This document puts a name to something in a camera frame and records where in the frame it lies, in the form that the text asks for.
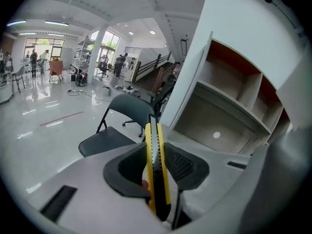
red line on floor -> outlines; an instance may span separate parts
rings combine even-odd
[[[58,121],[58,120],[60,120],[60,119],[64,119],[64,118],[67,118],[67,117],[70,117],[70,116],[73,116],[73,115],[78,115],[78,114],[81,114],[81,113],[83,113],[83,111],[82,111],[82,112],[79,112],[79,113],[72,114],[72,115],[64,116],[64,117],[59,118],[59,119],[55,119],[55,120],[49,121],[49,122],[47,122],[47,123],[44,123],[44,124],[39,125],[39,127],[44,126],[44,125],[49,124],[49,123],[52,123],[52,122],[54,122],[54,121]]]

window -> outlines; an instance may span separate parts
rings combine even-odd
[[[98,31],[94,32],[90,39],[96,40],[98,36]],[[101,47],[99,49],[98,55],[97,55],[97,62],[99,62],[100,57],[103,55],[107,55],[108,63],[112,63],[114,59],[115,50],[117,49],[117,45],[119,42],[119,37],[114,35],[113,33],[106,31],[105,35],[102,40]],[[93,45],[89,45],[88,49],[92,50]]]
[[[54,58],[60,58],[62,52],[64,40],[60,39],[49,39],[49,38],[27,38],[24,56],[27,54],[31,55],[33,49],[37,52],[38,58],[45,51],[49,50],[50,60]]]

ceiling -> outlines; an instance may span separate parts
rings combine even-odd
[[[41,33],[61,33],[67,38],[79,39],[97,31],[104,23],[128,34],[128,29],[117,26],[117,23],[128,22],[135,36],[146,33],[146,37],[152,37],[147,29],[154,28],[151,29],[157,31],[154,37],[164,37],[174,57],[182,60],[184,56],[181,54],[180,40],[188,35],[190,46],[204,1],[26,0],[11,21],[27,20],[27,23],[10,26],[8,31],[25,33],[35,30]],[[46,24],[45,20],[63,21],[69,26]]]

trash bin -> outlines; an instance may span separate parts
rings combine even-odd
[[[106,86],[104,86],[103,89],[104,89],[103,96],[109,96],[111,89],[109,87],[106,87]]]

yellow tool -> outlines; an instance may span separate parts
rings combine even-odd
[[[149,123],[145,127],[147,152],[147,179],[151,193],[149,207],[165,221],[171,209],[167,168],[165,165],[164,140],[161,125],[157,117],[149,115]]]

